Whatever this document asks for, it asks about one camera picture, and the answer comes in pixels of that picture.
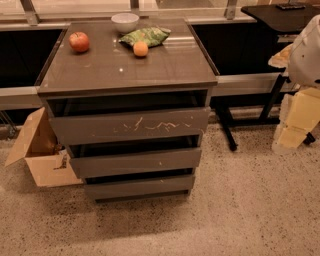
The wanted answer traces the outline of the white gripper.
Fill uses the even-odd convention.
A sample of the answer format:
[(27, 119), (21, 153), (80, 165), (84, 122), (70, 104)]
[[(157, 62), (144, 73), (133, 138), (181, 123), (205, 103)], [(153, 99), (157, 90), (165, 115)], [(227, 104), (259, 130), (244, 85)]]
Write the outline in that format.
[[(291, 49), (292, 45), (287, 45), (269, 59), (268, 65), (275, 68), (287, 68)], [(320, 90), (308, 88), (297, 92), (292, 98), (285, 123), (288, 127), (298, 129), (278, 125), (273, 137), (272, 150), (276, 154), (294, 152), (305, 140), (306, 133), (311, 132), (319, 122)]]

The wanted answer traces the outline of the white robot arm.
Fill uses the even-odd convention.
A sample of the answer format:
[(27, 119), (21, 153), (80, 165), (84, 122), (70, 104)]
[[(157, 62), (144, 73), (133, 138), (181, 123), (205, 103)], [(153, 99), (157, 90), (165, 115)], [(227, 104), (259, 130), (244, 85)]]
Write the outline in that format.
[(268, 64), (284, 68), (289, 80), (300, 86), (294, 95), (284, 96), (274, 133), (272, 150), (286, 154), (297, 149), (320, 122), (320, 15)]

